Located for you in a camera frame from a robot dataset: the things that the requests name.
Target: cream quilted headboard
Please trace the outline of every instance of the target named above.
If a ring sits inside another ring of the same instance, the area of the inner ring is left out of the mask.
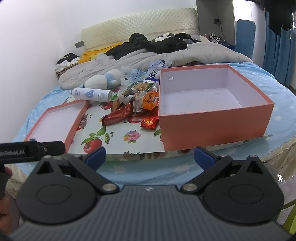
[[[178,8],[142,12],[98,23],[81,31],[86,49],[128,42],[133,33],[141,33],[148,40],[164,33],[198,35],[195,8]]]

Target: orange snack package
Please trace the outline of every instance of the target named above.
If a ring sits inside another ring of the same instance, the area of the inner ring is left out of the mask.
[[[158,105],[159,92],[147,92],[143,97],[143,106],[142,108],[152,110],[155,106]]]

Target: gray ribbed panel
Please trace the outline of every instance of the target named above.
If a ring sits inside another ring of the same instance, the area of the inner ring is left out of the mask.
[[[196,196],[174,186],[126,186],[101,198],[84,218],[63,226],[22,225],[15,241],[283,241],[280,226],[234,226],[210,215]]]

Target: white plush toy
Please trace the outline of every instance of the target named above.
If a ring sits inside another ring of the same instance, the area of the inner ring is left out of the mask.
[[[112,69],[106,74],[97,74],[90,77],[85,84],[80,85],[82,88],[100,89],[100,90],[111,90],[116,86],[120,85],[120,78],[122,73],[120,70]]]

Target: small bottle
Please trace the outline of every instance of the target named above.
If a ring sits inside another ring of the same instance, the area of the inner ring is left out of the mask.
[[[71,95],[75,99],[94,100],[100,102],[110,102],[112,92],[110,90],[99,90],[77,87],[71,91]]]

